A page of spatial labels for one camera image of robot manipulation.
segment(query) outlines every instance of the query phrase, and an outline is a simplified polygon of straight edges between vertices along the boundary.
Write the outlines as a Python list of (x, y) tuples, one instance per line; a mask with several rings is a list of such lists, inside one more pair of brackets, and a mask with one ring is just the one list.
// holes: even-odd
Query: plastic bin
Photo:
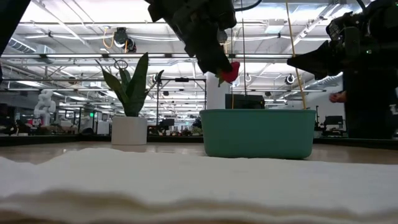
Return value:
[(200, 116), (208, 156), (303, 159), (312, 151), (314, 110), (203, 110)]

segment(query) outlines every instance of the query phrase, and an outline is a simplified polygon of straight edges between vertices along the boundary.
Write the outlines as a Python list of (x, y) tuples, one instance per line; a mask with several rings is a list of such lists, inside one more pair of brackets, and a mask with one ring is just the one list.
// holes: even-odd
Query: white robot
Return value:
[(38, 119), (43, 117), (43, 126), (48, 126), (50, 124), (50, 113), (54, 113), (56, 109), (55, 102), (51, 100), (52, 94), (53, 93), (50, 90), (43, 90), (42, 93), (39, 95), (39, 102), (35, 106), (35, 120), (37, 122)]

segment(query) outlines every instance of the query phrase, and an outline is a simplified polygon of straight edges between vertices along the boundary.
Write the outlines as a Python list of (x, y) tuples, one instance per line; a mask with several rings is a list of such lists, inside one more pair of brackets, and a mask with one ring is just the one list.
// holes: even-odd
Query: snake plant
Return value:
[[(126, 116), (138, 117), (140, 110), (144, 106), (145, 99), (149, 93), (146, 89), (148, 72), (148, 53), (145, 53), (138, 61), (133, 76), (126, 69), (119, 69), (121, 82), (117, 77), (110, 74), (101, 66), (106, 84), (112, 89), (124, 108)], [(157, 80), (160, 80), (164, 70), (157, 74)]]

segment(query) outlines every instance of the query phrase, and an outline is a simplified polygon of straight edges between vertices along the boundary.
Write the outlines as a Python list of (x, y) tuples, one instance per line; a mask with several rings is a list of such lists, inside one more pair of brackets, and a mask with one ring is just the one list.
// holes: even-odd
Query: monitor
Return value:
[(324, 125), (342, 125), (343, 116), (326, 116)]
[(160, 126), (174, 126), (174, 119), (164, 119), (160, 122)]
[(225, 109), (265, 109), (265, 101), (262, 95), (225, 94)]

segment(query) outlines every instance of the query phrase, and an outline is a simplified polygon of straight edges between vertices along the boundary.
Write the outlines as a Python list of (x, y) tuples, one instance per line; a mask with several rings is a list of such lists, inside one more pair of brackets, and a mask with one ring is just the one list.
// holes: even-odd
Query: white cloth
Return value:
[(398, 166), (114, 149), (39, 165), (0, 158), (5, 211), (68, 223), (398, 223)]

